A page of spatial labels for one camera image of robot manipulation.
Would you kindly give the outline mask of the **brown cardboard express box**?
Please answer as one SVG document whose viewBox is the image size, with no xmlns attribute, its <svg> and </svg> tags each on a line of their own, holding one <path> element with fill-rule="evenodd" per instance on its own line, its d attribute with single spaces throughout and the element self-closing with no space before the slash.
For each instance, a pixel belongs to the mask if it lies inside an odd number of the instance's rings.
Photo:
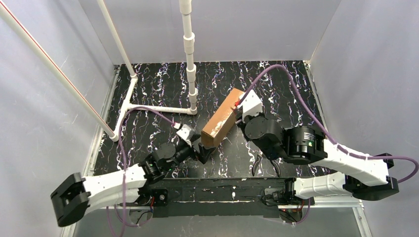
<svg viewBox="0 0 419 237">
<path fill-rule="evenodd" d="M 234 108 L 244 91 L 233 88 L 201 131 L 204 147 L 218 147 L 235 125 Z"/>
</svg>

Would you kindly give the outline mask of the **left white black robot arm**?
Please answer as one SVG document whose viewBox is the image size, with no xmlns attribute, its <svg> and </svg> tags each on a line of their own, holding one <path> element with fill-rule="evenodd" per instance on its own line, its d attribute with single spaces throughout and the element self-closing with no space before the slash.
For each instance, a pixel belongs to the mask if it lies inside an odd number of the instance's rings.
<svg viewBox="0 0 419 237">
<path fill-rule="evenodd" d="M 123 202 L 133 203 L 141 189 L 162 180 L 185 160 L 192 158 L 205 164 L 215 147 L 204 146 L 200 139 L 188 145 L 180 141 L 161 144 L 141 163 L 112 173 L 83 177 L 79 172 L 69 175 L 50 195 L 57 225 L 66 227 L 86 214 Z"/>
</svg>

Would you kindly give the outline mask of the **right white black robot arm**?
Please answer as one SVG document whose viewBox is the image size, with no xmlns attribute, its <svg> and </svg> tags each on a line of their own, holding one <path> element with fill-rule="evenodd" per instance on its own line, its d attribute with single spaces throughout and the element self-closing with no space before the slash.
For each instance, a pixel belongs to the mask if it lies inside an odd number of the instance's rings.
<svg viewBox="0 0 419 237">
<path fill-rule="evenodd" d="M 399 193 L 398 181 L 388 175 L 394 162 L 385 158 L 346 155 L 318 129 L 306 126 L 283 128 L 263 113 L 245 115 L 235 109 L 236 124 L 244 138 L 254 143 L 270 161 L 282 158 L 294 165 L 322 166 L 335 172 L 312 178 L 289 178 L 282 195 L 285 199 L 308 200 L 318 196 L 351 195 L 368 201 Z"/>
</svg>

